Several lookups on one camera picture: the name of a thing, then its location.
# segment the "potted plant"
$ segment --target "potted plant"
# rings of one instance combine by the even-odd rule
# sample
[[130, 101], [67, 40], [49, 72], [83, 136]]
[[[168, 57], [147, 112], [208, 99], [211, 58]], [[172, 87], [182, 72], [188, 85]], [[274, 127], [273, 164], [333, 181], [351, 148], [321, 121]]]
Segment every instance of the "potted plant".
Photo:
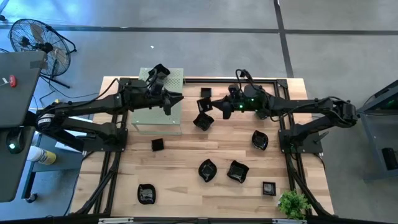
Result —
[[287, 218], [304, 219], [303, 210], [311, 208], [304, 195], [299, 195], [295, 190], [284, 192], [278, 201], [278, 209], [287, 215]]

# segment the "butcher block tabletop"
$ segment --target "butcher block tabletop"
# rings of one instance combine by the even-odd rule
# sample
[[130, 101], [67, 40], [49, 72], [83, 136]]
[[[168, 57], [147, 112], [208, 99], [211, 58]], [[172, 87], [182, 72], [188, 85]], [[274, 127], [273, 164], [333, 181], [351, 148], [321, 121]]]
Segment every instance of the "butcher block tabletop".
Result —
[[[115, 78], [104, 77], [100, 92], [103, 92]], [[307, 99], [302, 78], [287, 78], [287, 83], [292, 100]], [[260, 120], [249, 111], [235, 112], [230, 119], [223, 120], [222, 112], [216, 108], [206, 112], [215, 120], [209, 130], [202, 131], [192, 122], [198, 116], [197, 100], [200, 99], [200, 88], [210, 87], [211, 99], [216, 100], [228, 94], [228, 85], [230, 83], [184, 85], [182, 135], [179, 136], [139, 134], [131, 124], [132, 112], [129, 112], [127, 118], [129, 135], [126, 150], [121, 154], [111, 216], [284, 217], [276, 207], [280, 195], [289, 190], [285, 157], [280, 151], [277, 138], [279, 123], [272, 122], [269, 118]], [[262, 85], [265, 91], [275, 94], [271, 84]], [[117, 89], [118, 85], [115, 82], [104, 97], [116, 93]], [[311, 121], [312, 117], [311, 114], [294, 114], [294, 119], [296, 123], [303, 124]], [[111, 115], [108, 114], [96, 114], [93, 119], [95, 123], [110, 121]], [[255, 130], [268, 135], [269, 144], [265, 151], [256, 149], [251, 144]], [[151, 140], [158, 138], [164, 139], [165, 149], [152, 152]], [[81, 208], [94, 192], [100, 179], [103, 158], [103, 152], [94, 152], [83, 161], [70, 212]], [[207, 159], [211, 159], [217, 166], [216, 176], [208, 183], [198, 175], [200, 164]], [[226, 175], [234, 160], [250, 168], [242, 184]], [[302, 154], [302, 160], [308, 188], [323, 207], [333, 213], [322, 163], [312, 154]], [[262, 195], [263, 181], [276, 183], [276, 196]], [[155, 204], [139, 203], [137, 199], [139, 184], [152, 184], [155, 187]], [[106, 204], [108, 187], [109, 184], [104, 190], [100, 212], [103, 212]]]

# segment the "plastic container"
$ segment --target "plastic container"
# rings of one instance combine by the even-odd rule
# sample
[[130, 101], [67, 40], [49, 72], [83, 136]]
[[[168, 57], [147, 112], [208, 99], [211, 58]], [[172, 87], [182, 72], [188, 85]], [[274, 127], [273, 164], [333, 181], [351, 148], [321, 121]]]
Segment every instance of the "plastic container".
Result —
[[27, 155], [27, 160], [32, 162], [38, 162], [43, 165], [51, 165], [55, 162], [57, 156], [50, 151], [42, 148], [31, 146]]

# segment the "gray concrete floor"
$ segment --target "gray concrete floor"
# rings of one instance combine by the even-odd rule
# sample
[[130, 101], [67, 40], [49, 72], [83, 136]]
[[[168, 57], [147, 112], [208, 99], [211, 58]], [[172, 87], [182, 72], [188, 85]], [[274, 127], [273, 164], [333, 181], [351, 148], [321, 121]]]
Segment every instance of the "gray concrete floor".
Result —
[[[280, 5], [286, 29], [398, 30], [398, 3], [393, 0], [280, 0]], [[10, 0], [2, 14], [10, 23], [28, 17], [71, 26], [277, 28], [271, 0]], [[12, 50], [7, 33], [0, 30], [0, 47]], [[246, 68], [255, 77], [287, 76], [277, 34], [62, 34], [78, 47], [59, 78], [72, 86], [59, 88], [69, 96], [98, 91], [105, 75], [137, 75], [140, 67], [157, 63], [183, 67], [187, 76], [230, 77], [236, 68]], [[305, 79], [309, 98], [335, 95], [359, 108], [398, 77], [396, 35], [287, 35], [287, 43], [294, 77]], [[49, 91], [40, 81], [35, 96]], [[54, 93], [43, 103], [56, 98], [67, 100]], [[363, 181], [375, 167], [361, 123], [351, 129], [332, 128], [322, 144], [335, 213], [397, 223], [398, 178]], [[76, 173], [41, 175], [37, 189], [57, 187], [42, 189], [38, 193], [45, 196], [32, 204], [23, 202], [19, 191], [13, 202], [0, 204], [0, 220], [64, 214]]]

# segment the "electric fan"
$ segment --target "electric fan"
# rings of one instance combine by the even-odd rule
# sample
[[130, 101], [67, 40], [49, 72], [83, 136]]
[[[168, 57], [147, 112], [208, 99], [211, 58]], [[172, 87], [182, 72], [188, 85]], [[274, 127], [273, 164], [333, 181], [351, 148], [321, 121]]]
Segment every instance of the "electric fan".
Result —
[[[44, 51], [47, 54], [47, 68], [43, 68], [41, 74], [51, 77], [64, 74], [70, 65], [70, 53], [76, 52], [73, 42], [51, 26], [34, 19], [16, 21], [11, 27], [9, 38], [16, 52]], [[73, 45], [72, 51], [69, 51], [64, 40]]]

